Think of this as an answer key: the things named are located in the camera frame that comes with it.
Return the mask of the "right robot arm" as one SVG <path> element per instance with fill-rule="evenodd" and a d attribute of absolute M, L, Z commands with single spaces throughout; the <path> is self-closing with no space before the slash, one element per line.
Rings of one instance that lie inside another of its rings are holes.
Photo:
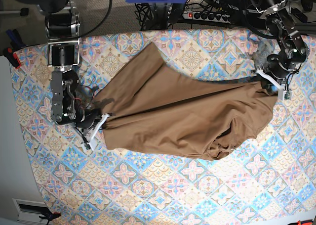
<path fill-rule="evenodd" d="M 74 67 L 79 65 L 80 21 L 72 0 L 17 0 L 36 5 L 45 16 L 47 65 L 53 68 L 51 118 L 59 124 L 71 124 L 81 134 L 96 132 L 106 117 L 99 109 L 85 109 L 79 104 L 76 89 L 79 77 Z"/>

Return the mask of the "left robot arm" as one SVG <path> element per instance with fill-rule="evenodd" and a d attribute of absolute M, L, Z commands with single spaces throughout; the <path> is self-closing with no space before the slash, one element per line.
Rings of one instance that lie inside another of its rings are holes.
<path fill-rule="evenodd" d="M 309 50 L 301 34 L 294 24 L 294 20 L 286 10 L 286 2 L 301 0 L 250 0 L 258 13 L 266 17 L 266 28 L 270 36 L 277 41 L 280 52 L 267 56 L 268 66 L 263 70 L 278 84 L 289 85 L 290 78 L 299 72 L 299 67 L 308 58 Z"/>

